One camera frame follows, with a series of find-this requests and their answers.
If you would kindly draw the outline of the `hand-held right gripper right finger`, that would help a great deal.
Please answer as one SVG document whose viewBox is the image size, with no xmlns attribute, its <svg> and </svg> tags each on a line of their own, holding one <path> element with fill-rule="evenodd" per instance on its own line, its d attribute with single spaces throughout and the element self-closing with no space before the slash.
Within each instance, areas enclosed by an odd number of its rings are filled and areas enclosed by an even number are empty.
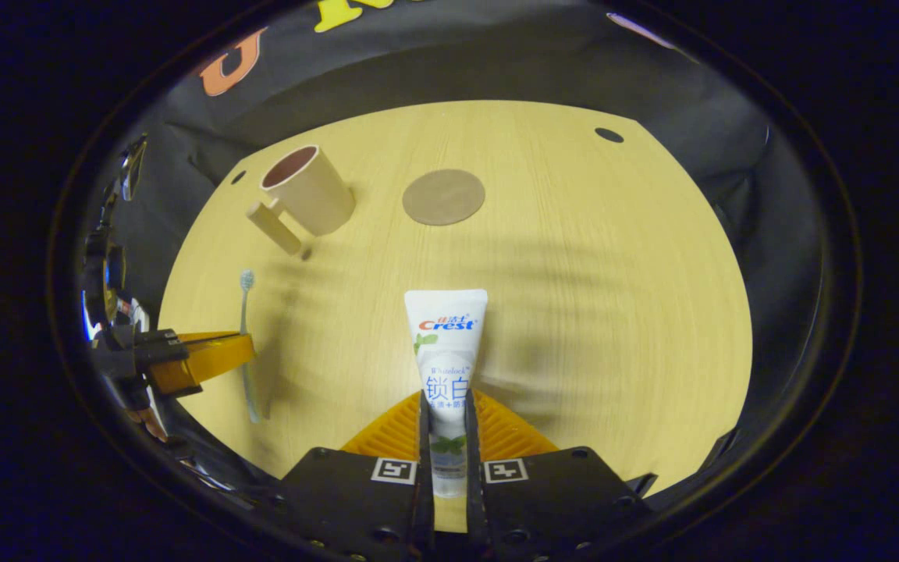
<svg viewBox="0 0 899 562">
<path fill-rule="evenodd" d="M 485 461 L 477 398 L 465 401 L 467 536 L 481 561 L 588 561 L 620 553 L 653 511 L 588 446 Z"/>
</svg>

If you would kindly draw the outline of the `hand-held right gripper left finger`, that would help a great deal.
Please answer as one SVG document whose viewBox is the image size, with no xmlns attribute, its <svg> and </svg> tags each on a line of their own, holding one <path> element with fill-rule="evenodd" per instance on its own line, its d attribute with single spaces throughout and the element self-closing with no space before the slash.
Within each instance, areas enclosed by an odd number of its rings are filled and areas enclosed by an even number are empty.
<svg viewBox="0 0 899 562">
<path fill-rule="evenodd" d="M 428 427 L 414 393 L 342 448 L 311 449 L 279 480 L 279 525 L 329 560 L 420 561 L 434 546 Z"/>
</svg>

